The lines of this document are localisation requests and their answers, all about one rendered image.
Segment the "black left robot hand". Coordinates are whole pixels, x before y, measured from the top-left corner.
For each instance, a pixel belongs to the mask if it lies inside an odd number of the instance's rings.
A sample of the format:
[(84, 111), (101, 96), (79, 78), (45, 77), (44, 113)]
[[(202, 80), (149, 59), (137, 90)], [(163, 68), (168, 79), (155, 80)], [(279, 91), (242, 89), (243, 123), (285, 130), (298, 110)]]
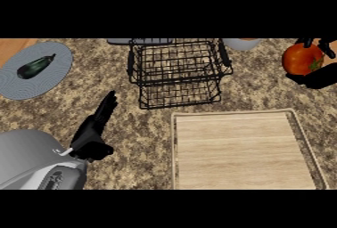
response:
[(115, 91), (110, 91), (101, 99), (97, 110), (87, 116), (78, 127), (69, 144), (70, 157), (91, 162), (113, 154), (113, 147), (103, 142), (101, 132), (116, 104)]

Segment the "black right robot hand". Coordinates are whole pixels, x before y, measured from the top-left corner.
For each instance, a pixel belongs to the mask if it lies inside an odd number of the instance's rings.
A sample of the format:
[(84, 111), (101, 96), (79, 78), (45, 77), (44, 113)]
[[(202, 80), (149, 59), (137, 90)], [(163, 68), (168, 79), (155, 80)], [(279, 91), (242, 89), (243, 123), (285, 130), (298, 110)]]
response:
[(295, 81), (298, 85), (304, 85), (310, 89), (320, 89), (337, 83), (337, 37), (323, 38), (298, 38), (294, 44), (302, 43), (304, 47), (316, 45), (323, 52), (323, 62), (320, 68), (305, 76), (291, 75), (285, 72), (285, 76)]

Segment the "red tomato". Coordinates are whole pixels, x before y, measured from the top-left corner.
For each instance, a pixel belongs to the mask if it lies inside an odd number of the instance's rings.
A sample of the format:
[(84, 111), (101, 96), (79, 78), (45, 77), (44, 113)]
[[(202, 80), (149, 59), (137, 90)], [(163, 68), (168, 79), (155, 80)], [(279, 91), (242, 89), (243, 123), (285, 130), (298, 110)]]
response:
[(294, 44), (282, 53), (282, 68), (291, 75), (305, 76), (320, 68), (322, 62), (323, 52), (316, 45)]

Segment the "pale wooden tray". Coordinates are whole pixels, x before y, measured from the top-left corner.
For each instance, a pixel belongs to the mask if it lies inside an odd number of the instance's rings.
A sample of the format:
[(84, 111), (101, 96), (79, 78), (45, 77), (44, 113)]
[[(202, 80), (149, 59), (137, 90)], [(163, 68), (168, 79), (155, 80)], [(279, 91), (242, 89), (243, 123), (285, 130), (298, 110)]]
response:
[(175, 189), (328, 188), (292, 109), (171, 115)]

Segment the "pale grey bowl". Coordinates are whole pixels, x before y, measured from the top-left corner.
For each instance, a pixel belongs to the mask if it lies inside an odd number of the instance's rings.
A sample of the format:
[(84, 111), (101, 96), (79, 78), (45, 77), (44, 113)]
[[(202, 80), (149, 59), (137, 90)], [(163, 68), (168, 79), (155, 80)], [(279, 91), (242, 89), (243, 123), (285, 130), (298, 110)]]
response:
[(236, 51), (251, 50), (260, 42), (260, 38), (224, 38), (223, 43)]

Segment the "grey oval placemat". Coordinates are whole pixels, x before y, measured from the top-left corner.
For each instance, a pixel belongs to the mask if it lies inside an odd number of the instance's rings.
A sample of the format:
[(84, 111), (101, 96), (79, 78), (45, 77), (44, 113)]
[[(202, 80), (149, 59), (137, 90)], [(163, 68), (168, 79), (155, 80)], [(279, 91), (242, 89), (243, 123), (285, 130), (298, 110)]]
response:
[(42, 42), (19, 51), (0, 69), (0, 94), (26, 100), (48, 92), (63, 80), (72, 65), (69, 48)]

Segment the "dark green eggplant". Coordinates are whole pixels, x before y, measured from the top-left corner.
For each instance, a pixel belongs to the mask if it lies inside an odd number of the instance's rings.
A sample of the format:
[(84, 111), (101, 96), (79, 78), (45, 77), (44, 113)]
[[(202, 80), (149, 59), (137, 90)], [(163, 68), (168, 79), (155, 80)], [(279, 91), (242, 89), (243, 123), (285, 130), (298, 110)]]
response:
[(39, 59), (20, 66), (17, 68), (17, 77), (22, 79), (33, 78), (51, 64), (54, 56), (54, 53), (50, 56), (42, 56)]

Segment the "grey flat object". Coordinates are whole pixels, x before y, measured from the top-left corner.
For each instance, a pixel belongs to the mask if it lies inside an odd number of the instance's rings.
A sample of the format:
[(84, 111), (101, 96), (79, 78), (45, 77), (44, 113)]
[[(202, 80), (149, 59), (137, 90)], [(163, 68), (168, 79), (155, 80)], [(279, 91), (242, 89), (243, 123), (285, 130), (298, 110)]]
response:
[(106, 38), (110, 45), (168, 45), (172, 38)]

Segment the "brown wooden board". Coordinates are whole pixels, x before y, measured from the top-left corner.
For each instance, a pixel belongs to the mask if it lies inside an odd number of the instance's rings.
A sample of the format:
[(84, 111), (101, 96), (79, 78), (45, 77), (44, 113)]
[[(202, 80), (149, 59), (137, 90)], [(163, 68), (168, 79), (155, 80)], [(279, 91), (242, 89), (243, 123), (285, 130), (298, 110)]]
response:
[(10, 57), (35, 42), (35, 38), (0, 38), (0, 68)]

